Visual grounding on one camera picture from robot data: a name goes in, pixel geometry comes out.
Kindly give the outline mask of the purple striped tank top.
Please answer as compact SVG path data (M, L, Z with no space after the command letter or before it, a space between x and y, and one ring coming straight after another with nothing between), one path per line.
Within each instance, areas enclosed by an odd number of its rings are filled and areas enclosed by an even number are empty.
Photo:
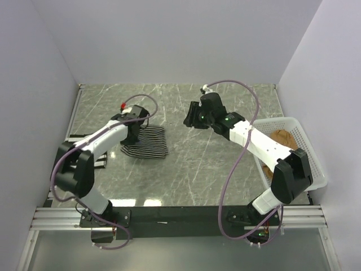
M121 152L138 159L164 159L169 154L165 128L160 125L142 125L137 141L133 145L123 145Z

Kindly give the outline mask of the orange garment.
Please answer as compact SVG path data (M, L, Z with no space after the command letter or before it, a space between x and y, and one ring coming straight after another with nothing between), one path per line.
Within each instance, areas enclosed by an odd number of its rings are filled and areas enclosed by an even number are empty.
M289 147L292 150L296 150L298 149L296 140L294 138L294 136L292 136L292 134L284 129L278 129L275 130L274 132L272 132L269 137L276 141L277 143ZM263 165L262 166L262 170L264 172L264 174L269 178L269 180L272 180L273 178L273 173L272 171L269 169L268 166Z

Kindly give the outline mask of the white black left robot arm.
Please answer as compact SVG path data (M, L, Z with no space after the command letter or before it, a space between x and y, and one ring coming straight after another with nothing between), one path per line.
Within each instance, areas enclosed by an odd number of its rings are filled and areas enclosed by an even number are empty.
M101 129L58 148L51 173L51 190L60 202L75 199L93 213L101 227L116 221L112 203L95 188L94 163L118 143L135 143L149 112L141 106L122 107Z

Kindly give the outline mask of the black white striped tank top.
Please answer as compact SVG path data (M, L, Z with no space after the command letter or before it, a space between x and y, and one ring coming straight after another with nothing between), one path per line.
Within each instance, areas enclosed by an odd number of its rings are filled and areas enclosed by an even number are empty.
M65 139L66 142L75 144L78 141L85 139L90 134L70 134L69 137ZM105 152L103 155L98 157L96 161L94 161L94 169L105 169L108 161L108 153Z

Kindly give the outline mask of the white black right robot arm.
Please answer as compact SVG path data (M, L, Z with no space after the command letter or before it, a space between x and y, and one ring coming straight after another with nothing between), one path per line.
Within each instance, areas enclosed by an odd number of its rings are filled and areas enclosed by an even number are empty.
M291 203L313 183L306 151L283 146L238 113L227 112L217 93L206 93L200 101L192 101L183 123L195 129L212 128L216 134L255 155L271 170L271 186L250 203L247 214L253 225L262 224L272 209Z

